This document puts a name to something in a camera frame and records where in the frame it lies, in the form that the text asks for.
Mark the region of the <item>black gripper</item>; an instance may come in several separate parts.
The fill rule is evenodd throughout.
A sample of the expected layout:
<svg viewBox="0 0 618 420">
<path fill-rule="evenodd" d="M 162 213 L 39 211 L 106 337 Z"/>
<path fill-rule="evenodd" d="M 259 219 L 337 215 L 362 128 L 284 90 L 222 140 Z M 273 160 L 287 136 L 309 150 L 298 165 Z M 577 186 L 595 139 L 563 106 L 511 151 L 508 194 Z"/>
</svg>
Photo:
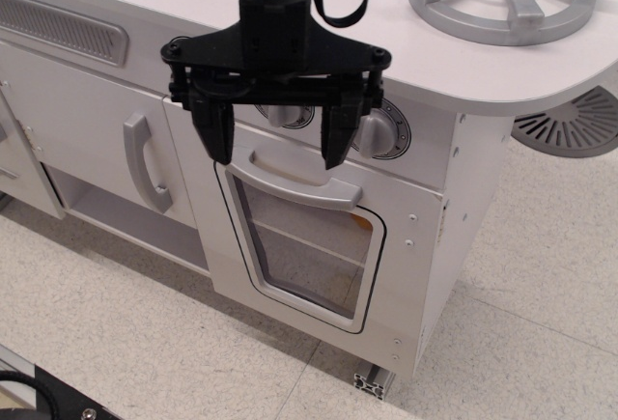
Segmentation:
<svg viewBox="0 0 618 420">
<path fill-rule="evenodd" d="M 323 28 L 309 2 L 287 6 L 243 0 L 240 20 L 197 37 L 165 44 L 172 101 L 189 105 L 192 123 L 212 160 L 227 165 L 234 146 L 232 103 L 323 106 L 325 168 L 342 164 L 362 110 L 382 104 L 382 73 L 391 55 L 382 48 Z"/>
</svg>

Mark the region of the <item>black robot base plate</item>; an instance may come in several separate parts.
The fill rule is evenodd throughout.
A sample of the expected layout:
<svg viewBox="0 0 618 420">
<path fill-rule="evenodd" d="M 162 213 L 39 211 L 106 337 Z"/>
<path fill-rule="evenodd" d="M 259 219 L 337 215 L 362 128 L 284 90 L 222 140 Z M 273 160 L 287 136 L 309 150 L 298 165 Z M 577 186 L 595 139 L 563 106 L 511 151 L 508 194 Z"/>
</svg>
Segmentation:
<svg viewBox="0 0 618 420">
<path fill-rule="evenodd" d="M 2 419 L 122 419 L 109 407 L 1 346 Z"/>
</svg>

